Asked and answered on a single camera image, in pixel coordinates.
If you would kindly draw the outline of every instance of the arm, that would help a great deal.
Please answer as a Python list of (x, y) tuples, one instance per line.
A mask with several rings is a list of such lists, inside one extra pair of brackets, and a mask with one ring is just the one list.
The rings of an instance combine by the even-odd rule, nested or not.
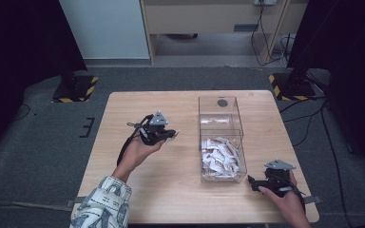
[(126, 185), (131, 172), (150, 154), (160, 150), (163, 142), (153, 146), (145, 145), (135, 137), (120, 164), (111, 176), (105, 177), (90, 195), (84, 199), (75, 213), (70, 227), (127, 227), (129, 218), (128, 202), (132, 189)]
[[(294, 185), (297, 184), (292, 171), (290, 171), (290, 182)], [(283, 198), (280, 198), (268, 188), (260, 187), (259, 190), (277, 206), (282, 216), (293, 227), (311, 228), (310, 222), (304, 214), (301, 202), (293, 191), (287, 192)]]

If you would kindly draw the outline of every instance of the human hand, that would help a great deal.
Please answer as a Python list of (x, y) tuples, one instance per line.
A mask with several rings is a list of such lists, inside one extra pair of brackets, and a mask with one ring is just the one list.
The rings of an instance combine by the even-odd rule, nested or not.
[(112, 176), (126, 182), (130, 173), (138, 167), (152, 153), (160, 150), (164, 141), (154, 145), (146, 145), (142, 142), (139, 133), (129, 143), (120, 164), (115, 168)]
[[(290, 182), (297, 185), (295, 175), (292, 170), (289, 172)], [(283, 198), (278, 197), (274, 192), (266, 187), (259, 187), (260, 192), (271, 200), (279, 209), (282, 216), (293, 227), (307, 228), (311, 227), (310, 222), (304, 214), (303, 206), (298, 198), (298, 195), (293, 191), (289, 191)]]

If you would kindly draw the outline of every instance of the clear plastic box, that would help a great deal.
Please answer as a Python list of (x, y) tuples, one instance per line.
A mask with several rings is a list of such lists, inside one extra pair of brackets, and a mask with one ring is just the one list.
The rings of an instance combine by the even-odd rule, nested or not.
[(247, 174), (236, 97), (200, 97), (202, 181), (241, 182)]

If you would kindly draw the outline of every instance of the wooden table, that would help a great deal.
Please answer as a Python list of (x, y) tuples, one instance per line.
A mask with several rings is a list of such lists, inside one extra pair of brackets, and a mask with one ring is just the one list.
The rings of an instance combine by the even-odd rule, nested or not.
[[(133, 191), (129, 223), (283, 222), (277, 208), (263, 194), (252, 191), (247, 178), (241, 183), (201, 182), (200, 96), (237, 97), (249, 175), (264, 180), (263, 165), (281, 159), (297, 167), (298, 188), (310, 195), (272, 93), (224, 90), (112, 93), (78, 196), (87, 196), (112, 173), (121, 147), (133, 131), (126, 123), (138, 123), (145, 115), (161, 110), (169, 122), (166, 129), (181, 132), (129, 177)], [(316, 222), (316, 206), (307, 204), (306, 210), (308, 219)]]

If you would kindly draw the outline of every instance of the patterned sleeve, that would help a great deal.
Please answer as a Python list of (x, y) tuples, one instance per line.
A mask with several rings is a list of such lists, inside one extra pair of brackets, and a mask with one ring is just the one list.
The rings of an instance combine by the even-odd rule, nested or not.
[(70, 227), (125, 228), (132, 189), (114, 177), (105, 177), (85, 198), (72, 218)]

